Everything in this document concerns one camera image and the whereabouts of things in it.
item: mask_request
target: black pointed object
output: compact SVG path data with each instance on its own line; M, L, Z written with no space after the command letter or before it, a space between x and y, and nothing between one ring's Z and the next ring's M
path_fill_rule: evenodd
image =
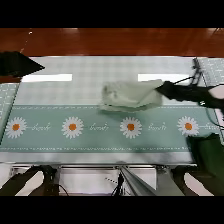
M44 68L17 51L0 53L0 76L23 77Z

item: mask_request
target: crumpled cloth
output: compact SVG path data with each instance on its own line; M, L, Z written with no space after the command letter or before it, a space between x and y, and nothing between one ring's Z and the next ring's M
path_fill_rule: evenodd
M162 95L155 90L161 79L145 82L110 82L103 87L100 109L136 112L162 105Z

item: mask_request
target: white flower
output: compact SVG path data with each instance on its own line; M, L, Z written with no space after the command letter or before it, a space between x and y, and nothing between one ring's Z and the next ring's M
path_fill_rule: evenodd
M63 135L66 135L66 138L71 139L82 134L83 126L83 121L78 117L69 117L63 122L61 131L64 132Z
M6 135L8 138L17 138L26 130L26 122L22 117L15 117L6 126Z
M142 125L138 119L134 117L126 117L120 125L120 131L123 131L123 135L126 135L126 138L135 138L141 134L140 130L142 130Z
M199 127L194 118L182 117L179 119L177 127L179 127L178 130L182 132L182 135L197 135L199 133Z

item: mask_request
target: metal bar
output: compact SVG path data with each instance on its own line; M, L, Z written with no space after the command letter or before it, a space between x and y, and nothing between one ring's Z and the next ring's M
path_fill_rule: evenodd
M156 196L156 191L151 186L125 166L122 166L120 170L133 196Z

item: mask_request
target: table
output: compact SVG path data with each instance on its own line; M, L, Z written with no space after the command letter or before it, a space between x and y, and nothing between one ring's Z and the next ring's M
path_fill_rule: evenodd
M50 115L52 110L59 110L59 107L63 110L66 108L68 110L75 110L77 109L75 107L78 106L81 106L82 109L83 107L93 107L92 109L94 109L100 103L102 86L106 82L118 80L138 81L139 74L151 74L151 76L152 74L157 74L158 78L165 75L169 76L169 79L176 78L177 80L182 79L181 77L185 78L186 75L193 74L193 58L191 57L63 56L33 57L31 59L45 67L44 70L36 72L35 75L72 74L72 80L21 82L11 114L15 113L16 110L21 110L20 113L25 113L28 110L36 110L36 112L42 113L41 111L46 109L51 110L48 113ZM201 80L200 85L205 85L203 80ZM161 111L164 108L172 110L170 112L172 115L176 110L186 108L187 111L191 110L191 113L195 110L195 113L199 114L197 115L198 117L200 117L200 114L205 114L205 109L193 102L177 102L163 97L163 104L163 107L156 110ZM203 134L208 133L208 129L209 131L211 129L211 131L215 130L217 133L220 133L220 130L211 125L209 120L205 120L201 127L203 131L206 130ZM15 146L8 147L10 142L6 139L6 137L3 137L1 144L1 162L48 164L185 164L193 162L186 145L180 148L170 145L165 151L161 151L160 148L164 149L164 147L160 146L143 146L142 151L138 151L139 153L137 151L130 153L125 151L123 153L116 150L110 153L102 151L92 153L91 150L86 153L80 151L69 151L68 153L64 151L63 147L62 151L60 151L60 148L48 148L48 150L50 149L49 152L41 152L41 148L37 150L37 148L30 149L23 146L18 148Z

